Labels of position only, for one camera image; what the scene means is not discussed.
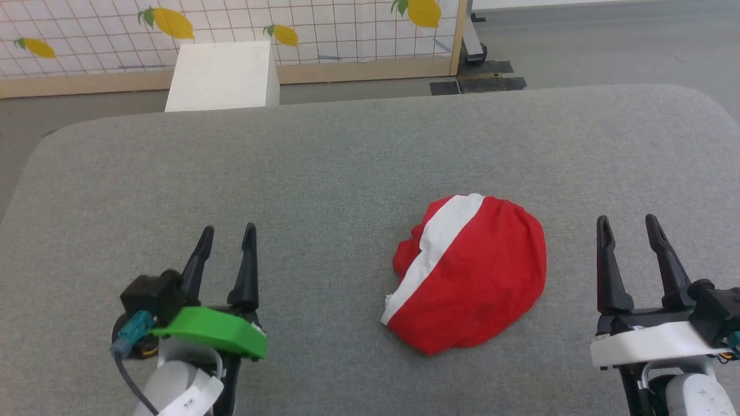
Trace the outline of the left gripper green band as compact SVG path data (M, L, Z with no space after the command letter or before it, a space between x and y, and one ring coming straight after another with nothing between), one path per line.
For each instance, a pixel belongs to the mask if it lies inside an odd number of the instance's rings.
M206 226L182 272L182 290L198 299L210 257L214 227ZM157 366L147 382L147 398L158 415L235 415L243 361L266 358L268 338L257 320L259 284L257 228L246 224L242 260L227 297L230 308L185 306L161 328Z

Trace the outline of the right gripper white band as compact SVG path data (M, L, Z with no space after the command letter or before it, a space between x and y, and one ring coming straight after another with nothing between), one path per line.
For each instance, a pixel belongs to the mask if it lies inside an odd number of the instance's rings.
M616 240L606 215L597 223L597 310L629 313L634 300L624 287L616 260ZM651 250L658 260L666 310L694 306L691 281L663 227L645 216ZM730 335L708 343L688 320L656 326L629 325L626 332L598 334L590 360L602 371L616 369L631 415L729 415L730 396L717 380L714 363L729 363Z

